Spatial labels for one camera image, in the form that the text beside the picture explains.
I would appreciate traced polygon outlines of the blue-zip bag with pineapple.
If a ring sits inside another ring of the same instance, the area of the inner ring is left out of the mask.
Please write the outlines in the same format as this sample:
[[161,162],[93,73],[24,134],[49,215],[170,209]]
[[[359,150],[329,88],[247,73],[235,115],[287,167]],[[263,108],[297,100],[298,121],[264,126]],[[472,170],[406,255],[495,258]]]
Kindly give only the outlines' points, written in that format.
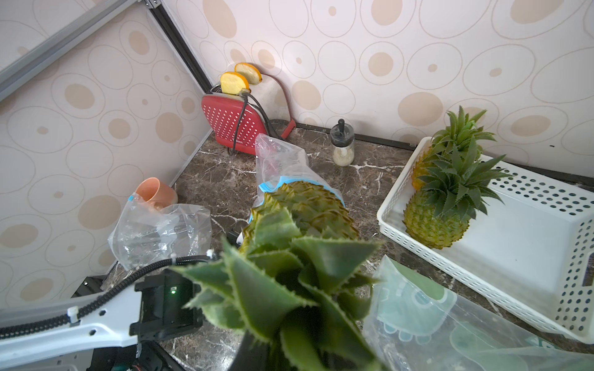
[[242,232],[241,253],[249,252],[255,221],[279,207],[289,211],[303,235],[359,238],[340,192],[309,167],[303,148],[260,134],[255,149],[258,197]]

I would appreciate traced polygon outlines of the yellow pineapple green crown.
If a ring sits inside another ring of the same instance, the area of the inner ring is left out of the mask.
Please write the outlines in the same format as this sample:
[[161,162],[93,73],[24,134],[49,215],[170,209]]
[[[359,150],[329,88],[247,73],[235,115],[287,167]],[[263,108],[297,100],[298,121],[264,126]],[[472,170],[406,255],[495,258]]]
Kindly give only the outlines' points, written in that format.
[[472,141],[494,141],[493,133],[484,131],[484,127],[477,125],[486,113],[487,110],[481,110],[472,114],[466,112],[462,106],[459,106],[458,113],[447,111],[450,124],[434,134],[429,149],[413,167],[411,179],[416,191],[425,185],[421,177],[428,175],[428,167],[433,160],[445,158],[454,148],[460,153],[468,152]]
[[480,160],[476,140],[466,151],[453,145],[429,160],[423,182],[404,211],[405,230],[419,243],[441,250],[463,238],[479,212],[487,215],[487,198],[501,200],[489,188],[494,179],[507,176],[497,166],[505,158]]

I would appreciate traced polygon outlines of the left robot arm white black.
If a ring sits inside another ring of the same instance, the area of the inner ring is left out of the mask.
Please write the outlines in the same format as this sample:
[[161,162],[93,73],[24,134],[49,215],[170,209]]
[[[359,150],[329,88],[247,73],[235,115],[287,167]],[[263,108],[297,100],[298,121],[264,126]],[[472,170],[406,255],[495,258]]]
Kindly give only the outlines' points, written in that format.
[[202,326],[200,311],[185,307],[199,290],[198,284],[174,271],[146,276],[77,322],[3,339],[1,368],[187,335]]

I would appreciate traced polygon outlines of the left black frame post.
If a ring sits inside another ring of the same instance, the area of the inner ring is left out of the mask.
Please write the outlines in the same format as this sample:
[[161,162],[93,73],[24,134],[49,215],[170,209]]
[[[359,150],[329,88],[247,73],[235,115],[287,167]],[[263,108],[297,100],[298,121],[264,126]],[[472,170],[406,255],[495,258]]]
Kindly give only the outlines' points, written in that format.
[[173,48],[181,58],[183,65],[190,71],[190,75],[196,80],[200,89],[204,94],[210,94],[213,85],[210,83],[207,74],[204,73],[198,63],[192,49],[179,31],[173,18],[162,4],[162,1],[147,0],[144,1],[144,3],[158,24],[159,29],[164,32],[168,41],[173,45]]

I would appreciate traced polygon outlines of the left diagonal aluminium frame bar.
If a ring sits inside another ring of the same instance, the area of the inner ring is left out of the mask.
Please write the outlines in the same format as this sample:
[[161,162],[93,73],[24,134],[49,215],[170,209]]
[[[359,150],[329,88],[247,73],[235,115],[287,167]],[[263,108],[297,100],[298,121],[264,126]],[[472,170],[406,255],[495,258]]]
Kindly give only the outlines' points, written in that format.
[[137,1],[2,1],[1,100]]

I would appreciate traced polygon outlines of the white perforated plastic basket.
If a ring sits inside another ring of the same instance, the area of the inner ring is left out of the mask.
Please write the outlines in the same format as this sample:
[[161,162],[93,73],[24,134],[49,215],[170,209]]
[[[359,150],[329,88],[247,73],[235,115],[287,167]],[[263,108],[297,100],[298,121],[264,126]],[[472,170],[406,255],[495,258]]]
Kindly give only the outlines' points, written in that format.
[[383,235],[542,332],[593,341],[593,194],[507,162],[497,199],[442,250],[410,237],[405,207],[424,138],[377,212]]

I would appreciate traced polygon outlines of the front yellow toast slice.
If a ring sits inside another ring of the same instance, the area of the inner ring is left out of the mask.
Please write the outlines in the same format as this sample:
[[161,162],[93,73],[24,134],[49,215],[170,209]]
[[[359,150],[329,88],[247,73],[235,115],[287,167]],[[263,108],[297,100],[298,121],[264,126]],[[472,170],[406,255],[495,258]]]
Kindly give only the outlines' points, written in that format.
[[251,92],[248,80],[236,72],[226,72],[220,77],[220,87],[223,94],[240,95]]

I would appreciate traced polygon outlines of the red toaster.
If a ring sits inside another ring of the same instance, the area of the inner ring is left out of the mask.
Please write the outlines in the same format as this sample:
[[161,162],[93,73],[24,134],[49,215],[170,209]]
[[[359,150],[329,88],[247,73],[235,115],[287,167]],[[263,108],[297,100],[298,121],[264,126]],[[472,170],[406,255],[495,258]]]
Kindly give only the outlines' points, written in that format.
[[256,139],[261,134],[286,140],[296,127],[291,118],[274,119],[249,93],[207,94],[201,107],[217,143],[249,155],[256,154]]

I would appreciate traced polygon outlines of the rear yellow toast slice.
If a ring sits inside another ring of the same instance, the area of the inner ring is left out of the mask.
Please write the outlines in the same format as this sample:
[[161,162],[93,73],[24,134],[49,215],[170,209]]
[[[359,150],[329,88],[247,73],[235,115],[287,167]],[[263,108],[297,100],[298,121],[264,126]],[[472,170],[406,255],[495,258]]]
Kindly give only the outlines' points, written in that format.
[[250,85],[257,85],[262,82],[261,72],[250,63],[237,63],[235,73],[241,74]]

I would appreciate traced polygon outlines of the yellow toast slice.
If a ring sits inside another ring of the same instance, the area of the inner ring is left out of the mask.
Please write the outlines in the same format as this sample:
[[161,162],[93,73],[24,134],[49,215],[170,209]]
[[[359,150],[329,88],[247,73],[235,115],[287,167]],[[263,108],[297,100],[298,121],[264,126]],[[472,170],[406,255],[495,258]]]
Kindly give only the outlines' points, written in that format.
[[236,72],[226,72],[220,77],[220,87],[223,94],[240,95],[251,92],[248,80]]
[[262,82],[261,72],[250,63],[237,63],[235,73],[241,74],[250,85],[257,85]]

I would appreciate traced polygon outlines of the orange plastic cup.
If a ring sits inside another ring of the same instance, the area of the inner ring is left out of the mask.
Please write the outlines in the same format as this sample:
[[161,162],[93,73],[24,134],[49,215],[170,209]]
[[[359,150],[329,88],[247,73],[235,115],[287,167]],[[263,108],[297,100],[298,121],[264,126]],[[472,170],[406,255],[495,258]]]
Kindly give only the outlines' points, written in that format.
[[136,194],[157,210],[178,203],[176,191],[156,177],[141,182],[136,188]]

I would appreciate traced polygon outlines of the green-zip bag with pineapple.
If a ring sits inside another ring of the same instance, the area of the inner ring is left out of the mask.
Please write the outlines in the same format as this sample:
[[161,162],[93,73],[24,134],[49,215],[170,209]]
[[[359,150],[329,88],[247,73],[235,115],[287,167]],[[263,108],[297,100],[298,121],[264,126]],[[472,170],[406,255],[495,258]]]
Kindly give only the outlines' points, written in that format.
[[363,335],[392,370],[591,370],[514,323],[383,257]]

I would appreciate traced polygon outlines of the small bottle black cap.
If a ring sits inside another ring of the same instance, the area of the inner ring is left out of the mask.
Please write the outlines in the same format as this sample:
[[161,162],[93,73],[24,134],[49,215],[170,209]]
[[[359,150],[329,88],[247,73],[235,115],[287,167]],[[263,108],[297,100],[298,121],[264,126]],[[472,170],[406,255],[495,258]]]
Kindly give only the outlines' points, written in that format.
[[338,120],[330,132],[330,140],[334,147],[333,161],[338,166],[348,166],[354,161],[354,129],[342,118]]

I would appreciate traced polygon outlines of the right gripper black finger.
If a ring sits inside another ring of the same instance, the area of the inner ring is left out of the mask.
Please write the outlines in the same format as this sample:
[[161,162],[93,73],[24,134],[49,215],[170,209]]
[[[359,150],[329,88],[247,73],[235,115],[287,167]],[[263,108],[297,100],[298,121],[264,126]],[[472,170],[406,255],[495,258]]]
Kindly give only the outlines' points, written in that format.
[[237,354],[228,371],[266,371],[275,370],[275,351],[277,344],[258,341],[250,332],[246,332]]

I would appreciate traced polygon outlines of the clear zip-top bag blue slider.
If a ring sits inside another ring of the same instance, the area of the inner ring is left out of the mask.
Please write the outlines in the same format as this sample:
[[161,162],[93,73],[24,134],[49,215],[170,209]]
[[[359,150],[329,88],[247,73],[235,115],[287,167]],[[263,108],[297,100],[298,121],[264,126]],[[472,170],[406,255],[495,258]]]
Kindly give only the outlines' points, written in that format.
[[210,210],[193,204],[157,209],[134,193],[108,237],[108,245],[126,270],[167,258],[201,255],[210,249]]

